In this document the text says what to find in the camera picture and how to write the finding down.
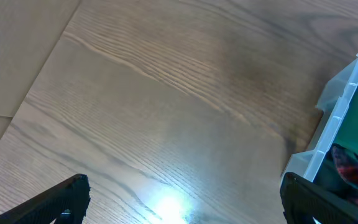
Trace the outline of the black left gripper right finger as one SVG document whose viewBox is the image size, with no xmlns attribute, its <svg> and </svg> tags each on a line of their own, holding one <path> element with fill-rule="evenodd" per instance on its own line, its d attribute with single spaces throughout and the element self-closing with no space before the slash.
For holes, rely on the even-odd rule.
<svg viewBox="0 0 358 224">
<path fill-rule="evenodd" d="M 293 172 L 283 176 L 280 197 L 289 224 L 358 224 L 358 206 Z"/>
</svg>

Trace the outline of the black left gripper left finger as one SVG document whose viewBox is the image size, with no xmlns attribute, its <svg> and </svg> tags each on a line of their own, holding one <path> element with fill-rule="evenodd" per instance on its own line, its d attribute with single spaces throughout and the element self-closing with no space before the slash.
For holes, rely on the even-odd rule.
<svg viewBox="0 0 358 224">
<path fill-rule="evenodd" d="M 88 176 L 75 174 L 0 214 L 0 224 L 82 223 L 90 204 Z"/>
</svg>

